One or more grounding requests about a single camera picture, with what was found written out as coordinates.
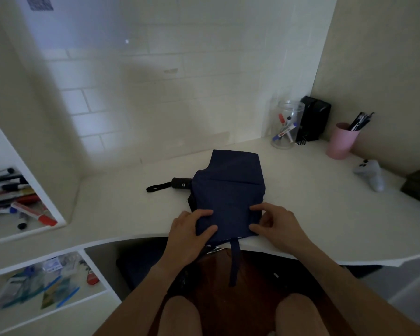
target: white game controller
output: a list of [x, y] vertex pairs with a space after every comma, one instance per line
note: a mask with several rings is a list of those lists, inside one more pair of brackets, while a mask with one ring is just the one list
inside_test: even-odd
[[381, 168], [378, 161], [364, 159], [357, 168], [353, 169], [353, 173], [360, 175], [367, 181], [375, 192], [384, 190], [384, 179], [381, 176]]

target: forearm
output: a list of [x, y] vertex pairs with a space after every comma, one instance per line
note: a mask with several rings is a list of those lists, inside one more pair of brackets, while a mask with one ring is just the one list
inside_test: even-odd
[[420, 335], [420, 327], [314, 244], [294, 254], [312, 273], [357, 336]]
[[94, 336], [147, 335], [175, 274], [154, 265]]

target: transparent jar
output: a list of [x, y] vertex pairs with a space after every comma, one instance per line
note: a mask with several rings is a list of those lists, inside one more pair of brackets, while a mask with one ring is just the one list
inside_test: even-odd
[[271, 145], [283, 150], [290, 149], [296, 142], [305, 104], [295, 100], [282, 100], [277, 108], [279, 114], [274, 127], [279, 129], [274, 132]]

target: white desk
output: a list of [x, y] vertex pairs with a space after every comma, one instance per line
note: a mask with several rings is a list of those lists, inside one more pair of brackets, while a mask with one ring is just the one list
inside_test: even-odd
[[[264, 200], [292, 210], [308, 236], [339, 264], [399, 266], [420, 257], [420, 202], [399, 191], [404, 179], [384, 171], [386, 190], [376, 193], [352, 173], [359, 157], [333, 160], [325, 148], [325, 141], [315, 141], [277, 150], [262, 138], [224, 149], [258, 153]], [[210, 156], [205, 151], [85, 179], [69, 225], [0, 244], [0, 273], [102, 243], [167, 236], [173, 218], [189, 210], [189, 191], [145, 188], [191, 178]], [[240, 245], [287, 256], [261, 237]]]

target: pink cup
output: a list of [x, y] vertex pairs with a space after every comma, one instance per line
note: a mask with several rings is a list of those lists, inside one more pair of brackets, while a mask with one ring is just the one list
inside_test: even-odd
[[337, 123], [331, 135], [326, 155], [333, 159], [345, 159], [360, 131], [349, 131], [348, 123]]

